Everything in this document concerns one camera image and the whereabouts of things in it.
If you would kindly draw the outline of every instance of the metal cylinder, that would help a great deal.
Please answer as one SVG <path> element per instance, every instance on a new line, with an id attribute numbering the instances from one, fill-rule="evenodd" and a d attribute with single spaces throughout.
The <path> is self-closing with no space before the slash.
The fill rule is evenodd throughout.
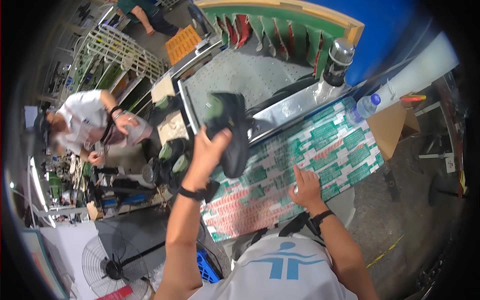
<path id="1" fill-rule="evenodd" d="M 342 86 L 345 82 L 345 73 L 353 62 L 355 46 L 343 37 L 333 41 L 328 51 L 327 64 L 324 69 L 324 79 L 332 86 Z"/>

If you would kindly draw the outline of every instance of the table covered with tape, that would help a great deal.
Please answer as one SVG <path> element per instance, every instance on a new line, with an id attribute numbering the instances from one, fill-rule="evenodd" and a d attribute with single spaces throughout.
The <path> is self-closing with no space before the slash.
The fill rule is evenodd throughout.
<path id="1" fill-rule="evenodd" d="M 201 207 L 213 240 L 272 227 L 303 212 L 288 195 L 296 183 L 294 164 L 319 175 L 325 202 L 375 172 L 384 160 L 366 121 L 347 124 L 345 112 L 353 104 L 352 98 L 334 102 L 252 147 L 240 178 L 226 178 L 222 168 L 215 169 L 212 179 L 220 188 Z"/>

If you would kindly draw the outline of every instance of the water bottle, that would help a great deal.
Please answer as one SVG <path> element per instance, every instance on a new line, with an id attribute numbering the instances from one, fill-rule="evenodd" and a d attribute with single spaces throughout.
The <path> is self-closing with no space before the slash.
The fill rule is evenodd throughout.
<path id="1" fill-rule="evenodd" d="M 380 96 L 377 94 L 363 96 L 347 113 L 347 122 L 353 126 L 371 117 L 377 110 L 380 101 Z"/>

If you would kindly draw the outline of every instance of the orange plastic crate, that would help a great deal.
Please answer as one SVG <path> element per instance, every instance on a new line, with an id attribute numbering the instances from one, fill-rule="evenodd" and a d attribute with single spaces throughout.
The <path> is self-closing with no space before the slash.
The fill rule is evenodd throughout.
<path id="1" fill-rule="evenodd" d="M 170 59 L 172 66 L 192 52 L 195 49 L 195 46 L 201 41 L 202 40 L 195 32 L 192 25 L 188 25 L 165 43 L 168 58 Z"/>

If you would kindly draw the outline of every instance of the fan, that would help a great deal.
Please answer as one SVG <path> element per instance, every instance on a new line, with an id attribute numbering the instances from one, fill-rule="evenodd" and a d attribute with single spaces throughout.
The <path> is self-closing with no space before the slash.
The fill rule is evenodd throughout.
<path id="1" fill-rule="evenodd" d="M 82 254 L 82 270 L 99 297 L 141 300 L 148 291 L 148 269 L 135 247 L 122 236 L 100 234 Z"/>

